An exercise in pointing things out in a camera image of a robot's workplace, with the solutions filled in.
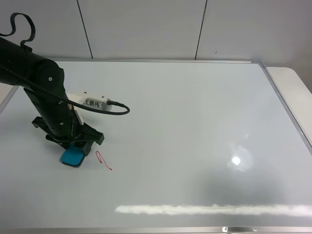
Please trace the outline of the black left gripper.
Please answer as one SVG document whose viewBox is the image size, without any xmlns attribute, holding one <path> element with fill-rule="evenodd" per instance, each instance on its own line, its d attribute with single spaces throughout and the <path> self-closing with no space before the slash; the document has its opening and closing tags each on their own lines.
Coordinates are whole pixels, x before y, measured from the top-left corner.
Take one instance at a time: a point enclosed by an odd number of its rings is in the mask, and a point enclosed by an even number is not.
<svg viewBox="0 0 312 234">
<path fill-rule="evenodd" d="M 94 142 L 101 145 L 104 141 L 103 133 L 83 122 L 78 112 L 67 103 L 40 96 L 26 88 L 24 91 L 40 114 L 32 124 L 46 133 L 47 140 L 63 149 L 71 145 L 82 146 L 84 156 L 89 155 Z"/>
</svg>

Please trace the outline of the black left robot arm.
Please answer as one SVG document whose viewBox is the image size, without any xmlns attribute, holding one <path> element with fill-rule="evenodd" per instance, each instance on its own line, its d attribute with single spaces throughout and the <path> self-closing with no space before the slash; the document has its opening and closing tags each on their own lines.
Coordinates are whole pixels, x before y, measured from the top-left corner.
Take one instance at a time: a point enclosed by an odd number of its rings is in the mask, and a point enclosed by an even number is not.
<svg viewBox="0 0 312 234">
<path fill-rule="evenodd" d="M 93 143 L 104 141 L 103 133 L 80 124 L 73 107 L 65 102 L 64 70 L 54 61 L 1 39 L 0 81 L 24 88 L 40 114 L 32 124 L 46 133 L 47 140 L 64 149 L 74 145 L 86 155 Z"/>
</svg>

